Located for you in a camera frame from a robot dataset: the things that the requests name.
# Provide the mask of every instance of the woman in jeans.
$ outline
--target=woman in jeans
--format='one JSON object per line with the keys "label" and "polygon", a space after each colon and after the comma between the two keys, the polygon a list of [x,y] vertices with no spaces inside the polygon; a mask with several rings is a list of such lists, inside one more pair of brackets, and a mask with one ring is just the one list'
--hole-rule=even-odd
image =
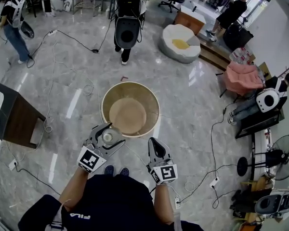
{"label": "woman in jeans", "polygon": [[2,19],[0,22],[0,28],[3,27],[6,38],[12,44],[12,46],[15,48],[19,55],[18,63],[22,64],[29,59],[30,53],[24,39],[19,33],[19,29],[12,27],[13,14],[15,9],[12,6],[6,5],[8,1],[16,4],[15,0],[0,0],[0,3],[4,3],[4,7],[1,12]]}

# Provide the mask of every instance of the seated person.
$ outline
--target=seated person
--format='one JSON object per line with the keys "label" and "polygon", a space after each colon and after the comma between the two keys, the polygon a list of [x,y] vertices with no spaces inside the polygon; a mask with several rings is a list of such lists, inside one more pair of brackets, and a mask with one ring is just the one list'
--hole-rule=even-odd
{"label": "seated person", "polygon": [[[185,221],[181,221],[181,227],[183,231],[203,231]],[[173,231],[174,214],[167,185],[156,186],[153,205],[148,188],[129,177],[127,168],[114,177],[114,167],[108,165],[103,175],[88,180],[88,173],[78,167],[59,200],[43,196],[24,214],[18,228],[20,231]]]}
{"label": "seated person", "polygon": [[[276,76],[272,77],[271,79],[267,80],[264,84],[264,88],[274,88],[277,85],[278,78]],[[289,73],[286,74],[285,79],[281,81],[280,87],[278,89],[279,92],[285,92],[287,91],[287,87],[289,87]],[[277,106],[275,107],[275,111],[278,111],[281,109],[281,107],[284,105],[284,103],[287,100],[287,96],[281,97],[279,99],[279,102]],[[248,116],[251,116],[255,113],[260,111],[257,103],[256,103],[256,95],[254,95],[252,98],[244,101],[242,104],[240,104],[234,111],[230,112],[230,118],[228,119],[228,122],[232,125],[236,124],[237,121],[240,121]]]}

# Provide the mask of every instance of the pink cushion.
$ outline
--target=pink cushion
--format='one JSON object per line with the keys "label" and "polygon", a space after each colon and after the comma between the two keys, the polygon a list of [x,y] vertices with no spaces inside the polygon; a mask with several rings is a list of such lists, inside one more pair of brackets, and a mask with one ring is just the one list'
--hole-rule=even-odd
{"label": "pink cushion", "polygon": [[251,90],[263,88],[257,67],[253,65],[231,62],[224,73],[224,80],[227,90],[242,96]]}

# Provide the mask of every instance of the fan stand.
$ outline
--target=fan stand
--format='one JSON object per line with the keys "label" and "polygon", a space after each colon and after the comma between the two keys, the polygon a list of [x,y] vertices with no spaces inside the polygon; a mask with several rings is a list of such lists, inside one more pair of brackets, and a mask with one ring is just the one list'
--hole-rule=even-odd
{"label": "fan stand", "polygon": [[266,162],[256,163],[256,164],[248,164],[246,157],[241,157],[237,162],[236,171],[239,176],[244,176],[247,172],[248,167],[255,166],[257,167],[265,167]]}

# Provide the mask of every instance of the beige bucket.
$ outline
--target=beige bucket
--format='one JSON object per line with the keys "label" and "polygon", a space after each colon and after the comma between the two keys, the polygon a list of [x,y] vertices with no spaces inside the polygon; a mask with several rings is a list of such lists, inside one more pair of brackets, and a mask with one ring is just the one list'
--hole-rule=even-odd
{"label": "beige bucket", "polygon": [[136,82],[122,82],[108,90],[102,101],[102,116],[124,137],[149,133],[159,117],[159,104],[149,88]]}

